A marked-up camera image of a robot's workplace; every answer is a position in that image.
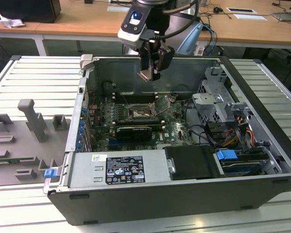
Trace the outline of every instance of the black plastic cover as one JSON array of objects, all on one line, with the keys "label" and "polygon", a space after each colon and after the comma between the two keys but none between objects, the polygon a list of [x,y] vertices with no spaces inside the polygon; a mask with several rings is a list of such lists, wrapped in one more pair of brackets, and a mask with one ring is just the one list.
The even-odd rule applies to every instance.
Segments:
[{"label": "black plastic cover", "polygon": [[219,178],[214,153],[215,149],[210,146],[166,147],[166,158],[173,160],[176,169],[171,180]]}]

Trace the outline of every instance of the warning label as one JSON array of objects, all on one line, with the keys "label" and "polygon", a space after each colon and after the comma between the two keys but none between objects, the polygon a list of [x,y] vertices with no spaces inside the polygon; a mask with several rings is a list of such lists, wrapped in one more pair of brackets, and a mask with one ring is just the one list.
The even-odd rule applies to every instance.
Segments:
[{"label": "warning label", "polygon": [[107,184],[142,182],[146,182],[142,156],[107,158]]}]

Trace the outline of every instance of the wooden desk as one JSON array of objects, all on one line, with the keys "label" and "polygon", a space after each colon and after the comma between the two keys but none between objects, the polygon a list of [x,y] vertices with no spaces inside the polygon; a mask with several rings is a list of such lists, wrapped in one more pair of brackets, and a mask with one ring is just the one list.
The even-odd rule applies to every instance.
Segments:
[{"label": "wooden desk", "polygon": [[[226,8],[253,9],[257,15],[269,15],[273,12],[283,12],[282,9],[272,6],[273,0],[212,0],[213,4],[219,4],[225,13],[230,13]],[[288,12],[291,2],[282,1],[281,6]],[[213,11],[213,6],[203,7],[200,12]],[[210,24],[212,29],[218,34],[218,44],[229,43],[254,43],[258,46],[270,45],[291,45],[291,24],[278,22],[273,16],[264,16],[267,21],[237,19],[234,15],[212,15]],[[203,32],[200,39],[204,39],[206,32]]]},{"label": "wooden desk", "polygon": [[6,28],[0,23],[0,33],[35,33],[36,28],[40,23],[35,22],[26,22],[26,25],[18,28]]},{"label": "wooden desk", "polygon": [[[251,8],[267,21],[237,19],[230,15],[212,15],[210,24],[217,32],[217,45],[236,47],[260,47],[291,49],[291,24],[280,22],[269,14],[283,10],[272,6],[273,0],[211,0],[220,4],[224,12],[226,7]],[[281,2],[289,11],[291,2]],[[53,24],[26,23],[25,27],[7,29],[0,25],[0,37],[34,39],[40,55],[47,55],[44,39],[119,41],[117,32],[126,15],[123,12],[108,12],[107,3],[94,2],[84,4],[80,1],[61,0],[62,11]],[[200,12],[213,11],[213,6],[201,8]],[[199,44],[205,45],[210,39],[208,32],[202,32]]]},{"label": "wooden desk", "polygon": [[36,33],[64,35],[117,36],[126,12],[107,11],[108,3],[60,1],[62,11],[55,23],[41,23]]}]

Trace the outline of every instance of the paper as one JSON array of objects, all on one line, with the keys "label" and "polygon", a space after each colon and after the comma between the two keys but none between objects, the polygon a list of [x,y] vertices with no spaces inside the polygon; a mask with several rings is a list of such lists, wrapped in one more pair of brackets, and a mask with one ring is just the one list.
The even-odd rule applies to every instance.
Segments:
[{"label": "paper", "polygon": [[252,19],[252,20],[267,20],[263,16],[255,16],[255,15],[240,15],[234,14],[234,16],[238,19]]},{"label": "paper", "polygon": [[4,27],[7,27],[9,29],[11,29],[12,27],[25,26],[23,21],[21,21],[20,19],[9,19],[9,18],[3,17],[1,14],[0,14],[0,23],[2,23]]}]

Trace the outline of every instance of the blue tab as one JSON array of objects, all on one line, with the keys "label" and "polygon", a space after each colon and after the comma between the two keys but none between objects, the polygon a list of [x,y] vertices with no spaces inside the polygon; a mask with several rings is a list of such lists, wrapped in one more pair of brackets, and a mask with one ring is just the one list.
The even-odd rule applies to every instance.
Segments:
[{"label": "blue tab", "polygon": [[216,152],[218,159],[238,159],[234,150],[219,150]]},{"label": "blue tab", "polygon": [[44,178],[56,178],[57,177],[57,169],[49,168],[44,172]]}]

